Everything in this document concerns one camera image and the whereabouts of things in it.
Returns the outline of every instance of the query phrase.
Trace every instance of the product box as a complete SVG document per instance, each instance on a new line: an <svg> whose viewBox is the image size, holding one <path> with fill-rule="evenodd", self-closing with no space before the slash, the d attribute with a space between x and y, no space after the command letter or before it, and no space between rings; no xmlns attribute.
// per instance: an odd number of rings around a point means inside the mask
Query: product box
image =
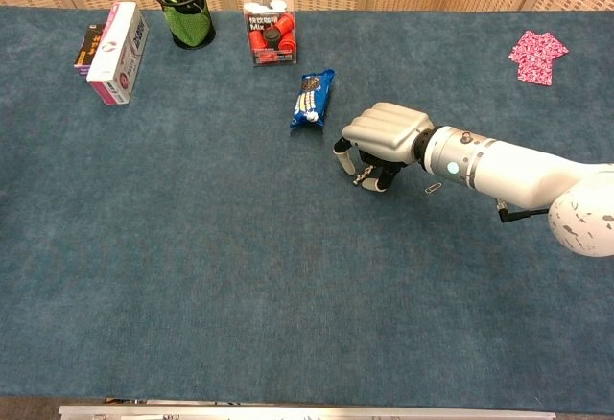
<svg viewBox="0 0 614 420"><path fill-rule="evenodd" d="M84 78L87 76L87 73L89 73L89 67L96 55L96 50L100 44L100 38L103 36L104 29L105 24L90 24L85 30L81 49L73 64L77 73Z"/></svg>
<svg viewBox="0 0 614 420"><path fill-rule="evenodd" d="M244 0L254 65L296 63L295 0Z"/></svg>
<svg viewBox="0 0 614 420"><path fill-rule="evenodd" d="M87 82L107 105L127 104L141 64L149 27L136 3L113 4Z"/></svg>

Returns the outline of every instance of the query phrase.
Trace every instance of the black mesh pen holder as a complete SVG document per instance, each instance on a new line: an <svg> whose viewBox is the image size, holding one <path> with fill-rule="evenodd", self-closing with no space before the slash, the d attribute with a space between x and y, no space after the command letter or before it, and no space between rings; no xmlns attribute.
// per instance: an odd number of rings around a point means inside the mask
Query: black mesh pen holder
<svg viewBox="0 0 614 420"><path fill-rule="evenodd" d="M198 49L215 38L215 29L206 0L155 0L175 44L183 49Z"/></svg>

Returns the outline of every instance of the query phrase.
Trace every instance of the white box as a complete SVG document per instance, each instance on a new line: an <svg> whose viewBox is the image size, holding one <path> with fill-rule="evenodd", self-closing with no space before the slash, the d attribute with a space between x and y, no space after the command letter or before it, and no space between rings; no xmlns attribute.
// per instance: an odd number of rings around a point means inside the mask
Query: white box
<svg viewBox="0 0 614 420"><path fill-rule="evenodd" d="M136 3L113 4L87 74L87 82L105 104L129 102L149 31Z"/></svg>

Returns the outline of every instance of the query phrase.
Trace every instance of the table surface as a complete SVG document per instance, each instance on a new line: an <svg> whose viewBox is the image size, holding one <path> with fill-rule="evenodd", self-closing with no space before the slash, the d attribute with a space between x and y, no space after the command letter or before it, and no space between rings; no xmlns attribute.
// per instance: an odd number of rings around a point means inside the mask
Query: table surface
<svg viewBox="0 0 614 420"><path fill-rule="evenodd" d="M0 394L614 413L613 259L332 154L386 101L611 161L614 14L300 12L298 64L258 68L237 12L198 51L144 15L109 107L72 67L106 11L0 9ZM570 50L551 87L516 80L528 29ZM327 67L324 127L291 131Z"/></svg>

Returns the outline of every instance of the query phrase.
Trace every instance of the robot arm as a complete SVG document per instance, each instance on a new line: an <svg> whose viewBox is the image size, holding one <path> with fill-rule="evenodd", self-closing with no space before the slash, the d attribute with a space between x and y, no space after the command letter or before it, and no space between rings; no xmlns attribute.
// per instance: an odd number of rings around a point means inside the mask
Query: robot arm
<svg viewBox="0 0 614 420"><path fill-rule="evenodd" d="M581 164L452 127L400 105L378 103L342 131L334 153L355 174L349 151L379 175L364 188L384 192L404 167L419 163L429 174L497 199L503 222L549 215L556 238L582 255L614 255L614 165ZM508 218L507 203L523 209ZM549 206L550 209L534 210Z"/></svg>

